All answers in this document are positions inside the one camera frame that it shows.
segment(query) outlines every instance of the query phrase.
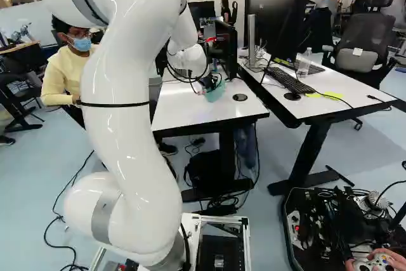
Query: gray floor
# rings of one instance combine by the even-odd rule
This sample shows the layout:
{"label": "gray floor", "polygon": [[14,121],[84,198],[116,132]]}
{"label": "gray floor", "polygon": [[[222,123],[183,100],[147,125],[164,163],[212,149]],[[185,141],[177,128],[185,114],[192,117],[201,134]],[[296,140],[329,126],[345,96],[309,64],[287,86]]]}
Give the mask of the gray floor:
{"label": "gray floor", "polygon": [[[382,89],[406,99],[405,84],[406,74],[393,71]],[[0,270],[14,270],[18,266],[19,270],[57,271],[72,259],[68,250],[47,247],[43,232],[53,219],[51,207],[56,195],[92,148],[83,130],[64,112],[37,114],[46,120],[43,129],[12,134],[17,143],[0,147]],[[358,188],[377,190],[406,179],[406,171],[400,165],[406,160],[406,114],[394,109],[369,115],[363,121],[364,127],[359,132],[349,121],[333,125],[313,170],[321,171],[329,164],[353,180]],[[280,198],[268,195],[266,186],[288,177],[307,129],[306,126],[287,129],[273,115],[258,122],[261,178],[239,211],[251,221],[253,270],[290,270],[277,213]],[[205,138],[203,150],[216,148],[216,135]],[[171,138],[168,142],[180,150],[171,160],[182,174],[188,162],[183,147],[189,138]],[[83,173],[97,170],[102,170],[102,166],[93,156]],[[179,184],[181,189],[186,188],[183,182]],[[406,200],[406,188],[399,185],[387,195],[398,209]],[[184,211],[198,208],[198,204],[184,205]],[[62,213],[61,204],[57,210]],[[81,265],[90,264],[98,247],[86,237],[65,232],[62,223],[52,227],[48,238],[57,245],[74,246]],[[112,253],[107,255],[109,258],[119,259]]]}

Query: black keyboard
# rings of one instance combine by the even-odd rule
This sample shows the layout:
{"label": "black keyboard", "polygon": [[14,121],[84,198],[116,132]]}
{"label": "black keyboard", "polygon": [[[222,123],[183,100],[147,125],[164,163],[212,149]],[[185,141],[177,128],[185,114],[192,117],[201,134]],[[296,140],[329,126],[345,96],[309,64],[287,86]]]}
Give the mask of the black keyboard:
{"label": "black keyboard", "polygon": [[316,92],[312,87],[303,84],[278,67],[270,67],[266,73],[293,93],[301,94]]}
{"label": "black keyboard", "polygon": [[[294,70],[294,71],[298,71],[299,65],[300,65],[300,61],[299,61],[299,60],[295,61],[293,65],[292,65],[292,64],[287,65],[287,64],[285,64],[285,63],[283,63],[283,62],[280,62],[280,63],[278,63],[278,64],[279,64],[279,65],[282,65],[282,66],[285,66],[285,67],[287,67],[287,68],[289,68],[289,69],[292,69],[292,70]],[[325,71],[325,69],[323,69],[323,68],[321,68],[321,67],[319,67],[319,66],[310,65],[309,73],[308,73],[308,74],[314,74],[314,73],[319,73],[319,72],[323,72],[323,71]]]}

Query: yellow sweater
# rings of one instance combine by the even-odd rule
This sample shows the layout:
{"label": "yellow sweater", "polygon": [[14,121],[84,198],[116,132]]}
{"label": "yellow sweater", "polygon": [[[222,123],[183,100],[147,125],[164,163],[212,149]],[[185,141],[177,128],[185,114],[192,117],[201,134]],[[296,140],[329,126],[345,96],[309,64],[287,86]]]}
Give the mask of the yellow sweater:
{"label": "yellow sweater", "polygon": [[[96,51],[97,45],[92,45],[90,56]],[[47,106],[71,105],[71,95],[81,95],[81,76],[83,67],[89,57],[80,57],[64,46],[48,59],[45,70],[41,100]]]}

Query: blue face mask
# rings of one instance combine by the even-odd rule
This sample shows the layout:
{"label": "blue face mask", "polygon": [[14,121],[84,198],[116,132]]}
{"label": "blue face mask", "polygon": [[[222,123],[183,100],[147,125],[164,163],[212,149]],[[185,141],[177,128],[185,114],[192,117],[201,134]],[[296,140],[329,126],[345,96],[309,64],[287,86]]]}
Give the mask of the blue face mask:
{"label": "blue face mask", "polygon": [[77,51],[87,52],[91,48],[90,37],[74,38],[74,44],[71,44]]}

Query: eyeglasses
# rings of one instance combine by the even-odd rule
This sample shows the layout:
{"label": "eyeglasses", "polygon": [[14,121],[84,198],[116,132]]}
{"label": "eyeglasses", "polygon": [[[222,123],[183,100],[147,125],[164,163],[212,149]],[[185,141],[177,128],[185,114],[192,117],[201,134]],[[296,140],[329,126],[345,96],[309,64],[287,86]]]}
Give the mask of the eyeglasses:
{"label": "eyeglasses", "polygon": [[80,32],[77,34],[68,33],[67,35],[71,38],[85,38],[85,37],[91,37],[93,35],[93,33],[90,31],[86,31],[86,32]]}

